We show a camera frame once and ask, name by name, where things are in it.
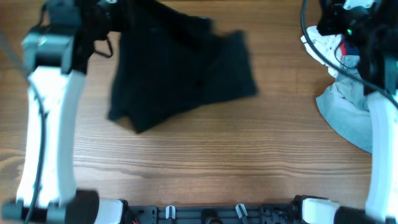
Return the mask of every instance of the light blue cloth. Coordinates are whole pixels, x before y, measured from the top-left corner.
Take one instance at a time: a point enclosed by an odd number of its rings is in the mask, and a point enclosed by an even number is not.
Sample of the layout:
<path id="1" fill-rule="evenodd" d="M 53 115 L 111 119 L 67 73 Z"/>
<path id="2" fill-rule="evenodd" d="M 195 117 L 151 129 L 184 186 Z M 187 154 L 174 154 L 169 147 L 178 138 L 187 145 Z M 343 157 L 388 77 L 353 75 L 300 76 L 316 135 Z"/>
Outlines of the light blue cloth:
<path id="1" fill-rule="evenodd" d="M 344 56 L 347 67 L 357 64 L 358 56 Z M 357 70 L 344 68 L 360 78 Z M 338 74 L 336 82 L 317 98 L 318 109 L 327 123 L 355 146 L 372 153 L 372 124 L 363 85 Z"/>

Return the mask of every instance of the wood grain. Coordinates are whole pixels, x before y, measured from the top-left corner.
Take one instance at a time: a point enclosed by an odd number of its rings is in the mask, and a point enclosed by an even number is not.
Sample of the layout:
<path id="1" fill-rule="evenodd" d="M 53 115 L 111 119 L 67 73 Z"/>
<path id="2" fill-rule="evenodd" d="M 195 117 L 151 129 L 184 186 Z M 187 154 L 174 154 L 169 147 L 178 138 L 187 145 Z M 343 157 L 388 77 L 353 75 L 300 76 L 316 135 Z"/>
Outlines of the wood grain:
<path id="1" fill-rule="evenodd" d="M 0 26 L 20 56 L 19 44 L 37 20 L 40 3 L 0 2 Z M 300 43 L 301 1 L 165 4 L 214 18 L 218 33 L 245 30 L 261 92 L 202 106 L 135 135 L 106 120 L 118 57 L 92 56 L 76 120 L 78 185 L 132 205 L 259 204 L 309 194 L 364 207 L 371 155 L 337 135 L 318 112 L 315 97 L 333 79 Z M 317 4 L 308 10 L 310 25 L 319 17 Z M 116 46 L 118 34 L 111 39 Z M 0 199 L 5 200 L 15 196 L 24 164 L 27 87 L 10 61 L 2 54 L 0 59 Z"/>

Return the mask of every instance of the black cloth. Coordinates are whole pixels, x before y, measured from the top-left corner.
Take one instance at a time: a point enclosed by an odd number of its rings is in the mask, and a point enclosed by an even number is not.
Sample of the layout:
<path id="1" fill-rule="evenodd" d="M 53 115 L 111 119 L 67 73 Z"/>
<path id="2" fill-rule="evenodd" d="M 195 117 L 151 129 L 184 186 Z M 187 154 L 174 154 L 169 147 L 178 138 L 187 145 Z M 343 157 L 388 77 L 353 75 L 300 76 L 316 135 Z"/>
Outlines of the black cloth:
<path id="1" fill-rule="evenodd" d="M 200 105 L 257 93 L 243 32 L 219 37 L 208 18 L 134 2 L 134 28 L 121 33 L 110 120 L 127 116 L 141 133 Z"/>

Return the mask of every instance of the black metal base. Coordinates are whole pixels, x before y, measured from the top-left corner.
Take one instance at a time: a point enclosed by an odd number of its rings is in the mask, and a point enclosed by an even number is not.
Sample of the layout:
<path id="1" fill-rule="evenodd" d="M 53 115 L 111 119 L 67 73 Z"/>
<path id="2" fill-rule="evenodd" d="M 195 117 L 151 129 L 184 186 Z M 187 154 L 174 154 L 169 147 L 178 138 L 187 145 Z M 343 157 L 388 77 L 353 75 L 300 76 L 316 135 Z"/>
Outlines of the black metal base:
<path id="1" fill-rule="evenodd" d="M 265 204 L 247 206 L 249 224 L 289 224 L 286 213 L 289 204 Z M 223 224 L 242 224 L 235 207 L 176 207 L 175 220 L 166 219 L 166 208 L 156 206 L 130 206 L 141 224 L 205 224 L 201 213 L 204 209 L 214 209 Z"/>

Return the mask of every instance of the cable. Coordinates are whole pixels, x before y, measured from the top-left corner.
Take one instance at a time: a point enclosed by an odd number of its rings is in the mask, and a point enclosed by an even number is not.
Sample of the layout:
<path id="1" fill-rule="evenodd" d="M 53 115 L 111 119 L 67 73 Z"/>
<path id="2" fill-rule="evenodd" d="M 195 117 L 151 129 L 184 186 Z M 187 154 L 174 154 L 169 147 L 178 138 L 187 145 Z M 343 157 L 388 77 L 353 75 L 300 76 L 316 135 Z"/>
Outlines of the cable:
<path id="1" fill-rule="evenodd" d="M 383 95 L 384 97 L 386 97 L 389 101 L 391 101 L 391 103 L 398 109 L 398 102 L 396 102 L 396 100 L 390 95 L 388 94 L 385 90 L 383 90 L 382 88 L 378 87 L 377 85 L 368 82 L 366 80 L 363 80 L 361 78 L 357 78 L 353 75 L 350 75 L 348 72 L 342 70 L 341 68 L 339 68 L 338 66 L 336 66 L 334 63 L 331 63 L 327 58 L 325 58 L 325 56 L 323 56 L 319 50 L 314 46 L 314 44 L 311 41 L 310 36 L 308 35 L 308 32 L 305 28 L 305 11 L 307 9 L 307 3 L 308 0 L 303 0 L 303 4 L 302 4 L 302 8 L 300 11 L 300 22 L 301 22 L 301 29 L 303 31 L 305 40 L 307 41 L 307 44 L 311 47 L 311 49 L 315 52 L 315 54 L 320 57 L 326 64 L 328 64 L 330 67 L 336 69 L 340 74 L 349 77 L 353 80 L 356 80 L 360 83 L 362 83 L 364 86 L 368 86 L 373 90 L 378 91 L 381 95 Z"/>
<path id="2" fill-rule="evenodd" d="M 23 66 L 21 60 L 17 56 L 17 54 L 13 51 L 12 48 L 10 48 L 10 45 L 7 43 L 6 36 L 4 35 L 4 32 L 2 29 L 0 29 L 0 46 L 3 48 L 5 51 L 7 57 L 12 60 L 17 66 L 18 69 L 21 71 L 22 76 L 25 78 L 25 80 L 28 82 L 30 85 L 32 91 L 34 92 L 34 97 L 35 100 L 37 100 L 37 103 L 39 104 L 39 114 L 40 114 L 40 119 L 41 119 L 41 137 L 40 137 L 40 149 L 39 149 L 39 158 L 37 160 L 37 171 L 36 171 L 36 179 L 34 182 L 34 191 L 33 191 L 33 197 L 32 201 L 30 203 L 29 210 L 27 212 L 26 218 L 25 218 L 25 224 L 28 224 L 30 222 L 30 219 L 32 219 L 33 211 L 37 203 L 37 198 L 39 197 L 39 192 L 40 192 L 40 183 L 41 183 L 41 178 L 42 178 L 42 171 L 43 171 L 43 163 L 44 163 L 44 151 L 45 151 L 45 135 L 46 135 L 46 129 L 45 129 L 45 120 L 47 115 L 44 112 L 44 106 L 43 106 L 43 101 L 42 98 L 40 97 L 39 91 L 36 89 L 36 86 L 34 83 L 30 82 L 29 79 L 27 78 L 27 73 L 26 68 Z"/>
<path id="3" fill-rule="evenodd" d="M 341 42 L 340 42 L 340 43 L 338 44 L 338 46 L 336 47 L 336 49 L 335 49 L 335 58 L 336 58 L 337 62 L 340 63 L 343 67 L 345 67 L 345 68 L 347 68 L 347 69 L 350 69 L 350 70 L 354 70 L 354 69 L 356 69 L 356 66 L 357 66 L 357 65 L 352 66 L 352 67 L 348 67 L 347 65 L 345 65 L 343 62 L 341 62 L 341 61 L 338 60 L 338 58 L 337 58 L 337 50 L 343 45 L 343 43 L 344 43 L 344 41 L 341 40 Z"/>

